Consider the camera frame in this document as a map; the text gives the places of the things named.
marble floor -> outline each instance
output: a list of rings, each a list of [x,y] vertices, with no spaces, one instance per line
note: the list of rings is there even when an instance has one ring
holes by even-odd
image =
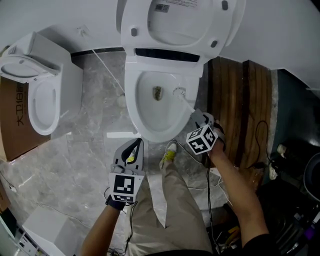
[[[124,87],[125,52],[100,53],[99,56]],[[11,201],[10,210],[19,224],[23,224],[37,206],[42,206],[68,215],[78,228],[82,241],[105,207],[104,192],[109,186],[108,173],[115,150],[128,141],[107,138],[106,133],[130,132],[135,128],[127,107],[120,101],[123,92],[97,57],[89,54],[74,57],[72,61],[84,70],[79,115],[58,127],[52,140],[11,163],[0,163],[1,173],[17,192],[9,189],[3,177],[0,179]],[[207,87],[208,69],[205,67],[196,101],[196,107],[202,111],[207,108]],[[186,134],[194,129],[189,121],[176,139],[185,145]],[[145,140],[144,147],[144,170],[148,176],[154,209],[164,224],[167,206],[158,163],[166,143]],[[208,226],[206,169],[181,148],[178,149],[175,162]],[[211,184],[216,184],[218,179],[212,175]],[[211,189],[213,208],[221,207],[226,201],[219,187]],[[120,214],[111,248],[121,249],[125,245],[125,217],[124,213]]]

beige pants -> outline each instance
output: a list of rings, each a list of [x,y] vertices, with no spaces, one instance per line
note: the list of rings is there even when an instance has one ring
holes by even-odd
[[[201,211],[185,181],[171,163],[162,171],[162,187],[167,203],[165,228],[153,208],[147,177],[137,195],[132,214],[133,236],[127,247],[129,256],[143,256],[173,250],[202,250],[212,253]],[[130,216],[126,218],[126,240],[131,234]]]

white toilet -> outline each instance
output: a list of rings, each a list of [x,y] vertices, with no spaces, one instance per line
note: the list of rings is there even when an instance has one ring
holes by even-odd
[[[137,131],[151,142],[177,136],[194,107],[204,64],[231,43],[246,0],[118,0],[116,26],[126,52],[125,97]]]
[[[41,135],[50,135],[80,111],[83,70],[72,63],[67,50],[36,32],[3,53],[0,76],[29,83],[29,119]]]

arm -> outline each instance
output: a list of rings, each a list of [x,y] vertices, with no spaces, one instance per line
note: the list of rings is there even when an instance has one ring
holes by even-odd
[[[82,244],[82,256],[107,255],[119,214],[120,210],[107,205]]]
[[[242,175],[236,170],[223,152],[223,143],[216,141],[210,159],[224,181],[229,200],[238,217],[242,247],[251,239],[268,234],[264,214],[256,193],[249,187]]]

cardboard box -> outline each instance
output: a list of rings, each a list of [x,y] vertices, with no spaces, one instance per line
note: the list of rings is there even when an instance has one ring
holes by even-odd
[[[49,139],[30,123],[28,84],[0,77],[0,159],[10,162]]]
[[[0,181],[0,214],[2,214],[10,205],[9,198],[6,194],[5,188]]]

